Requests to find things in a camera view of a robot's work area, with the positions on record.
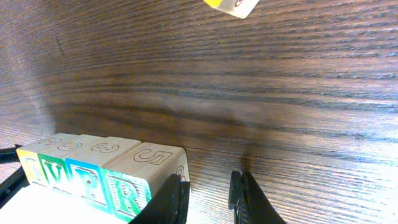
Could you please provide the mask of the green V block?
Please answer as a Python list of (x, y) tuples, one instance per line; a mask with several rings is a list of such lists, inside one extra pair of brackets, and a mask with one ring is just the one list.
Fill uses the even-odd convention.
[(71, 195), (72, 175), (68, 171), (65, 159), (100, 139), (102, 137), (99, 136), (58, 133), (40, 140), (36, 145), (37, 153), (49, 187), (54, 191)]

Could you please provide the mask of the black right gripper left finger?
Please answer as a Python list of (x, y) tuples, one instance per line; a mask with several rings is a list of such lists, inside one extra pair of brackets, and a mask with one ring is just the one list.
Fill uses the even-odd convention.
[(186, 224), (189, 197), (190, 182), (171, 174), (129, 224)]

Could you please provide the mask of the green R block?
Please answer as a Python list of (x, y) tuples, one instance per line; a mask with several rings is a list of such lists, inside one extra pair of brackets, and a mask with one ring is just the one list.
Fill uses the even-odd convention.
[(113, 160), (103, 172), (113, 214), (125, 222), (138, 216), (170, 175), (190, 180), (184, 148), (149, 142)]

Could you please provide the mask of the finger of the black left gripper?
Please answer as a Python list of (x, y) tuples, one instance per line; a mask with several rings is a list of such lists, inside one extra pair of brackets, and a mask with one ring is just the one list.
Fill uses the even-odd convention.
[(20, 159), (17, 149), (22, 147), (15, 144), (13, 147), (1, 149), (1, 208), (24, 187), (29, 186), (29, 181), (22, 168), (17, 167)]

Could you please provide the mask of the blue P block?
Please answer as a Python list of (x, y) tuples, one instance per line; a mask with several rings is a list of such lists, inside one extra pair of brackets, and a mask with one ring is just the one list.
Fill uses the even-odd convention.
[(135, 139), (79, 135), (81, 146), (68, 153), (65, 162), (72, 178), (72, 192), (88, 205), (112, 213), (103, 169), (107, 164), (140, 145)]

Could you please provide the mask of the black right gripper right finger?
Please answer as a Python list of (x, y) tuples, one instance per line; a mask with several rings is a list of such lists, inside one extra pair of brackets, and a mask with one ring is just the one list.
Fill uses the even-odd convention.
[(228, 208), (234, 224), (286, 224), (250, 172), (232, 171)]

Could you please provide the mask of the yellow C block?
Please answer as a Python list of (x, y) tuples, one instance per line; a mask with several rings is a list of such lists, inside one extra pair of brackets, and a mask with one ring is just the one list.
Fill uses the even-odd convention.
[(58, 133), (34, 143), (22, 146), (16, 150), (22, 168), (30, 184), (47, 187), (48, 181), (40, 165), (38, 155), (52, 152), (61, 143), (76, 137), (75, 134)]

